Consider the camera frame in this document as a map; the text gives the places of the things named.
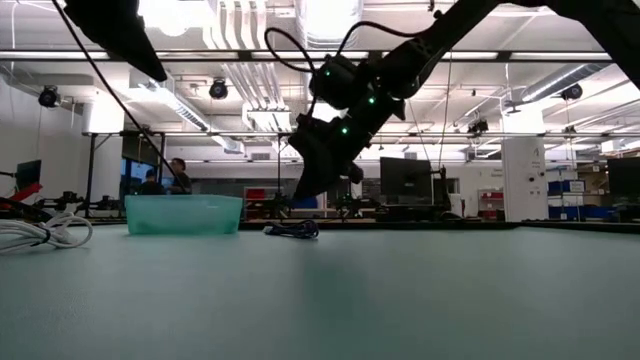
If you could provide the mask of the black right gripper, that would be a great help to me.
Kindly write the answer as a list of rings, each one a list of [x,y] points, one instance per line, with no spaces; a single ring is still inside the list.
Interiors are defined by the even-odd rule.
[[[319,195],[340,180],[351,163],[393,116],[405,119],[405,101],[384,92],[366,92],[343,117],[330,122],[304,121],[289,137],[289,144],[301,155],[303,171],[293,197]],[[348,178],[360,184],[364,171],[349,165]]]

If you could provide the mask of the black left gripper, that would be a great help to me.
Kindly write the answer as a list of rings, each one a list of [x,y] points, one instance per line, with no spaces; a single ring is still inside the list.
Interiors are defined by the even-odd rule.
[[[108,41],[108,52],[158,82],[167,74],[142,19],[139,0],[65,0],[64,13],[92,41]]]

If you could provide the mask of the black computer monitor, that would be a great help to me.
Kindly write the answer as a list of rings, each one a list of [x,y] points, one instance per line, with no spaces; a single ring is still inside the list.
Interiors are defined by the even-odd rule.
[[[29,186],[39,184],[41,176],[42,161],[32,160],[19,163],[15,172],[15,185],[19,191]]]
[[[390,204],[430,204],[431,170],[428,160],[383,157],[380,159],[381,194]]]
[[[610,193],[616,197],[640,197],[640,157],[607,160]]]

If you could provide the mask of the teal table mat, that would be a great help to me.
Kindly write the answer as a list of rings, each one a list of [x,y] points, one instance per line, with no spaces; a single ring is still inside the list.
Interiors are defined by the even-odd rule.
[[[640,235],[103,226],[0,255],[0,360],[640,360]]]

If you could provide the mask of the person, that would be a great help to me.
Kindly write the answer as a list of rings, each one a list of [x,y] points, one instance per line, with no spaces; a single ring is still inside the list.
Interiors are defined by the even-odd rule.
[[[146,172],[145,179],[137,189],[137,195],[164,195],[165,190],[161,183],[156,181],[156,172],[150,169]]]
[[[170,162],[174,178],[168,191],[172,195],[190,195],[192,193],[192,183],[186,173],[186,162],[181,158],[173,158]]]

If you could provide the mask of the teal translucent plastic bin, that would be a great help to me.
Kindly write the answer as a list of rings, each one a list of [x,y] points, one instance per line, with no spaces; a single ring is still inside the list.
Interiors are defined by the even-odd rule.
[[[222,195],[130,195],[131,235],[226,235],[239,229],[243,199]]]

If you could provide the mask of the white building pillar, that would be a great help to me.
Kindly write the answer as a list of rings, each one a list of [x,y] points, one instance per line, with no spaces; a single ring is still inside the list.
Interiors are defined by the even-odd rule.
[[[510,110],[503,114],[501,145],[507,222],[548,218],[548,198],[542,112]]]

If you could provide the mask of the blue storage bins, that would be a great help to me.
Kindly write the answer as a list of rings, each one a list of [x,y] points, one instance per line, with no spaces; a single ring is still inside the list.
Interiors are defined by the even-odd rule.
[[[616,211],[608,191],[588,189],[585,180],[551,181],[547,199],[548,216],[552,220],[605,220]]]

